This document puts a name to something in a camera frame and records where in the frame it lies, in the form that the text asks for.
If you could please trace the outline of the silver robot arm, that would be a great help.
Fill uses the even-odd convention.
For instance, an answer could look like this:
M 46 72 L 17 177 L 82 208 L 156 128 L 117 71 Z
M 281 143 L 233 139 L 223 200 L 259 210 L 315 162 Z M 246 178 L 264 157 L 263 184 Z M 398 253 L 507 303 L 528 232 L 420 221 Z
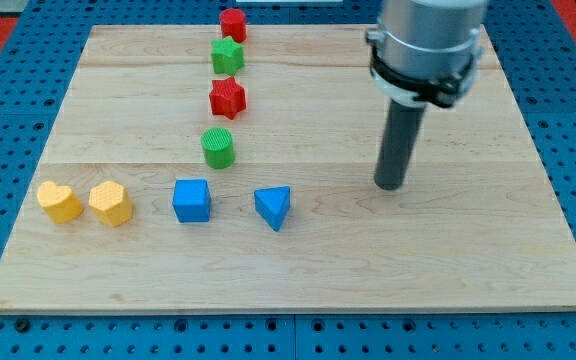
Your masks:
M 405 107 L 452 107 L 477 73 L 487 7 L 487 0 L 384 0 L 365 35 L 377 88 Z

